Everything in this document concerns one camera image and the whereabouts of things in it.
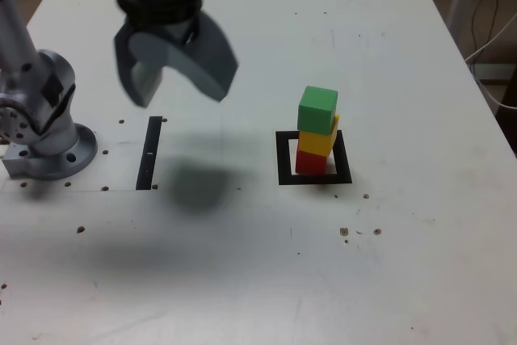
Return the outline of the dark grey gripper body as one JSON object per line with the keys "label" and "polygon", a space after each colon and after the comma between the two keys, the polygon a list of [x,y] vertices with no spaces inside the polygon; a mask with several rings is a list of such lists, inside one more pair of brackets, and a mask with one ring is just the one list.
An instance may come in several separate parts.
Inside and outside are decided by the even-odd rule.
{"label": "dark grey gripper body", "polygon": [[180,23],[162,25],[158,29],[158,36],[165,42],[172,44],[188,44],[197,39],[199,32],[199,18],[193,17]]}

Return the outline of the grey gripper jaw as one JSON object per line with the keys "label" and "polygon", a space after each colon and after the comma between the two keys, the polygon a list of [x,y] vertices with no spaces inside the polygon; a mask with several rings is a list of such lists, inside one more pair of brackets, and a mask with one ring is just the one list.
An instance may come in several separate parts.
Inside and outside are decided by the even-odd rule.
{"label": "grey gripper jaw", "polygon": [[172,44],[158,36],[161,26],[139,31],[129,41],[131,53],[146,65],[177,70],[202,94],[220,102],[229,93],[237,58],[220,26],[200,12],[200,32],[188,44]]}

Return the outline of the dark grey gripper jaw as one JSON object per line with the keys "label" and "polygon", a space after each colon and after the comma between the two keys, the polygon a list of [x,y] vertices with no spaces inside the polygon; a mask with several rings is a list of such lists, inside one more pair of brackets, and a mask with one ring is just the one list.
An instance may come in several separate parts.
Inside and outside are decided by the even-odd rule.
{"label": "dark grey gripper jaw", "polygon": [[146,65],[131,53],[129,41],[137,30],[124,23],[114,37],[120,83],[127,96],[138,106],[147,108],[162,81],[162,69]]}

